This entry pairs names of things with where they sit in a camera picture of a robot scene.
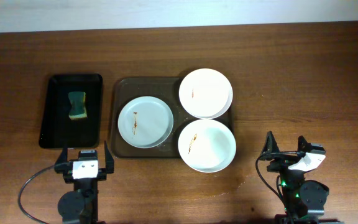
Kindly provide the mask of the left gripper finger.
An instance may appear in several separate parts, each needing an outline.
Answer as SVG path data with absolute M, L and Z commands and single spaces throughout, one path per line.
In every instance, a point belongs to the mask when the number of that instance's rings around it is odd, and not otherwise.
M 55 165 L 60 166 L 68 162 L 68 147 L 64 145 L 62 152 L 60 153 Z
M 104 142 L 104 154 L 105 154 L 105 169 L 106 170 L 114 170 L 114 158 L 108 148 L 108 144 Z

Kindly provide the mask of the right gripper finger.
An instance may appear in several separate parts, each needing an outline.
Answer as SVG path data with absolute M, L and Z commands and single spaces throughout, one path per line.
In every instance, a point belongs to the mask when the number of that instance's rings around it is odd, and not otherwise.
M 310 152 L 310 143 L 304 136 L 298 137 L 298 152 Z
M 274 138 L 273 132 L 268 131 L 265 139 L 264 146 L 260 153 L 261 156 L 277 155 L 280 152 L 277 142 Z

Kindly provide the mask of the green yellow sponge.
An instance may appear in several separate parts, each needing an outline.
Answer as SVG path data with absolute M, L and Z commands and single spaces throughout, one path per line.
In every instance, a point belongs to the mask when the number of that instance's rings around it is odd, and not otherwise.
M 83 91 L 69 92 L 68 98 L 71 104 L 69 118 L 71 120 L 85 119 L 88 117 L 86 111 L 86 93 Z

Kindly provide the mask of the light blue plate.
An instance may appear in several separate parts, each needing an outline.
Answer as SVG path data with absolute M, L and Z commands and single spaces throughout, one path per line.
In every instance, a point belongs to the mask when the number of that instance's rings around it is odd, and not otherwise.
M 140 96 L 128 102 L 119 113 L 119 134 L 131 146 L 147 149 L 158 146 L 173 129 L 173 113 L 161 99 Z

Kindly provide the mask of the white plate bottom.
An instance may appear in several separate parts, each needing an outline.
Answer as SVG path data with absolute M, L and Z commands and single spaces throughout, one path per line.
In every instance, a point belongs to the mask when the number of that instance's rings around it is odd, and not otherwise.
M 225 169 L 236 155 L 231 130 L 213 119 L 198 119 L 186 125 L 178 137 L 178 152 L 186 165 L 198 172 Z

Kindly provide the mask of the white plate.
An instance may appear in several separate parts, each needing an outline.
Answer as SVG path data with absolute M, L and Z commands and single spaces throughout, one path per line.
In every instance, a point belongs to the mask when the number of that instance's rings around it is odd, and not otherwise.
M 213 119 L 198 119 L 186 125 L 178 137 L 178 152 L 186 165 L 198 172 L 225 169 L 236 155 L 231 130 Z
M 184 77 L 178 96 L 182 107 L 190 115 L 199 119 L 214 119 L 230 108 L 233 89 L 221 72 L 201 68 Z

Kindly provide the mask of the white plate top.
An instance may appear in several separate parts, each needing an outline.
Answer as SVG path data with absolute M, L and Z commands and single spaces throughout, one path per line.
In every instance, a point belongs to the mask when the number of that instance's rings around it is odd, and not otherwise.
M 201 68 L 184 77 L 178 96 L 182 107 L 190 115 L 199 119 L 214 119 L 230 108 L 233 89 L 221 72 Z

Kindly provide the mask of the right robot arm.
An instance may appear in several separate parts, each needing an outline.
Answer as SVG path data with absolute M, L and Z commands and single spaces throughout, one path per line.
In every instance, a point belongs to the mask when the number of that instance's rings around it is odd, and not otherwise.
M 285 214 L 276 215 L 275 223 L 339 223 L 336 219 L 322 219 L 329 187 L 315 180 L 306 180 L 305 174 L 315 170 L 326 158 L 326 151 L 320 144 L 298 137 L 296 151 L 281 151 L 269 131 L 255 168 L 261 181 L 283 203 Z M 277 173 L 275 187 L 270 186 L 259 170 L 260 161 L 269 161 L 267 172 Z

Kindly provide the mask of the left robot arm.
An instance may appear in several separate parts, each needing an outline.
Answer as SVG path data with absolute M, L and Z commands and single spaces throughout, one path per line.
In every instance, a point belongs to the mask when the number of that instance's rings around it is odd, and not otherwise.
M 82 150 L 78 158 L 68 160 L 68 148 L 64 147 L 54 170 L 65 183 L 73 184 L 73 190 L 58 201 L 58 212 L 63 223 L 101 223 L 98 218 L 98 183 L 114 172 L 114 159 L 108 145 L 104 145 L 105 165 L 100 168 L 96 150 Z

